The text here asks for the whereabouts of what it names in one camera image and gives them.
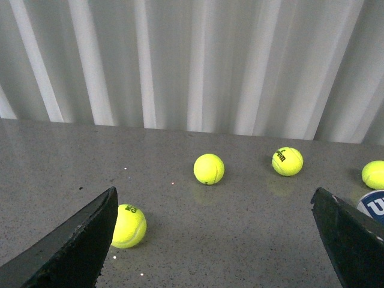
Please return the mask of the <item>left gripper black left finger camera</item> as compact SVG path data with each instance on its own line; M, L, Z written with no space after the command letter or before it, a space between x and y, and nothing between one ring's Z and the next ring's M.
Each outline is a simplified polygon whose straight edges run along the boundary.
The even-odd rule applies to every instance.
M112 243L118 194L110 187L1 266L1 287L95 287Z

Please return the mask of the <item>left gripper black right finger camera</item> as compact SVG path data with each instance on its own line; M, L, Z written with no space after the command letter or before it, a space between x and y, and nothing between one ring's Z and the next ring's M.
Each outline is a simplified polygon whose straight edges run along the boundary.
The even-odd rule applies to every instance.
M383 287L383 225L319 187L311 204L319 235L343 287Z

